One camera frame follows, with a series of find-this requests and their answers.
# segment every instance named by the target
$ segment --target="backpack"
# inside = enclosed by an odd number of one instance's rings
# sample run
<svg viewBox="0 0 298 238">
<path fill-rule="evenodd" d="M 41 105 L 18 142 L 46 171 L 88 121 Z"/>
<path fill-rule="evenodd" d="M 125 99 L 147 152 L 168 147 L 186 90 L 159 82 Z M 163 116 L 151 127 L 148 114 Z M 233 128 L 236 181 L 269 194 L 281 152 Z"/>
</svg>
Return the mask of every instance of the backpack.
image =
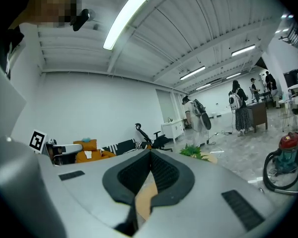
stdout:
<svg viewBox="0 0 298 238">
<path fill-rule="evenodd" d="M 198 116 L 200 119 L 202 119 L 202 122 L 207 130 L 211 129 L 211 121 L 209 119 L 208 114 L 205 111 L 205 107 L 197 100 L 195 99 L 193 102 L 193 113 Z"/>
<path fill-rule="evenodd" d="M 203 113 L 205 113 L 205 108 L 203 107 L 203 105 L 197 100 L 195 99 L 193 102 L 193 113 L 196 116 L 201 116 Z"/>
<path fill-rule="evenodd" d="M 237 94 L 239 90 L 240 90 L 240 88 L 237 89 L 236 93 L 232 93 L 228 97 L 230 108 L 232 110 L 238 110 L 243 104 L 242 100 L 240 99 L 240 97 Z"/>
</svg>

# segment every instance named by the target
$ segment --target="wooden desk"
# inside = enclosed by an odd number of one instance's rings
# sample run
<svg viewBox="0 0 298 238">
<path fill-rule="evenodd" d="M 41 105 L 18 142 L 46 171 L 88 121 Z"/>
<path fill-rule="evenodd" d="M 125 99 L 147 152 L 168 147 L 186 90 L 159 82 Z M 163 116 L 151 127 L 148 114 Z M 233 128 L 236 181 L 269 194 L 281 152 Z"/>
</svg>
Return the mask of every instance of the wooden desk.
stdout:
<svg viewBox="0 0 298 238">
<path fill-rule="evenodd" d="M 254 128 L 254 133 L 256 133 L 256 126 L 263 123 L 266 124 L 266 129 L 268 129 L 266 105 L 264 102 L 247 105 L 247 110 L 251 124 Z"/>
</svg>

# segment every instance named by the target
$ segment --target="orange chair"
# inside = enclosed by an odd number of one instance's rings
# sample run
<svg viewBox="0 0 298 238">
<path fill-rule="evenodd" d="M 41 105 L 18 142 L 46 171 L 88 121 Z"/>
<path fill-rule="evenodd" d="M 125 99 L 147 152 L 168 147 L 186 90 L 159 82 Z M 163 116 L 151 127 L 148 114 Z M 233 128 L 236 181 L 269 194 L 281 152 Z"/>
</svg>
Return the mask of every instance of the orange chair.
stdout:
<svg viewBox="0 0 298 238">
<path fill-rule="evenodd" d="M 90 161 L 98 161 L 111 157 L 115 157 L 116 155 L 108 152 L 108 151 L 100 151 L 97 149 L 97 140 L 93 139 L 89 142 L 83 141 L 74 141 L 73 144 L 80 144 L 83 147 L 83 150 L 76 155 L 76 163 L 84 163 Z M 85 151 L 91 151 L 91 158 L 87 158 Z"/>
</svg>

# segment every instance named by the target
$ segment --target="vacuum hose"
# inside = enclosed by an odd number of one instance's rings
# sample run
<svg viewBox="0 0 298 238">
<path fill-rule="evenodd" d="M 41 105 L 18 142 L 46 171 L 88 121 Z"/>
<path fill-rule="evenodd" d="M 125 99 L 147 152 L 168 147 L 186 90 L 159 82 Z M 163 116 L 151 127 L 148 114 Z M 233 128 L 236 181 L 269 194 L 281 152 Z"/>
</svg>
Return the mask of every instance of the vacuum hose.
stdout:
<svg viewBox="0 0 298 238">
<path fill-rule="evenodd" d="M 280 154 L 281 154 L 281 151 L 277 150 L 275 152 L 268 154 L 268 156 L 266 157 L 265 164 L 264 164 L 264 170 L 263 170 L 263 182 L 264 182 L 265 186 L 271 191 L 283 193 L 283 194 L 297 194 L 298 191 L 287 191 L 286 189 L 290 188 L 298 181 L 298 175 L 292 183 L 290 183 L 286 186 L 276 186 L 268 178 L 267 165 L 271 161 L 271 159 L 273 159 L 275 156 L 279 156 Z"/>
</svg>

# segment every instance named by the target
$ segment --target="green plant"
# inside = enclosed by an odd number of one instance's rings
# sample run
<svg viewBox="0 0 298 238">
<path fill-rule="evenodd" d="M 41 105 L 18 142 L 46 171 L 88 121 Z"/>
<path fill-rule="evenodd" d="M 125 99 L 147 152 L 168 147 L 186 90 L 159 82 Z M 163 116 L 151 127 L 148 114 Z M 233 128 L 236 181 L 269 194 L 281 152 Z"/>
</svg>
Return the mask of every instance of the green plant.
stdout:
<svg viewBox="0 0 298 238">
<path fill-rule="evenodd" d="M 207 155 L 201 155 L 201 151 L 199 147 L 196 147 L 194 145 L 186 144 L 184 149 L 181 149 L 180 154 L 185 156 L 190 156 L 192 158 L 196 158 L 203 161 L 209 161 L 209 159 L 204 158 Z"/>
</svg>

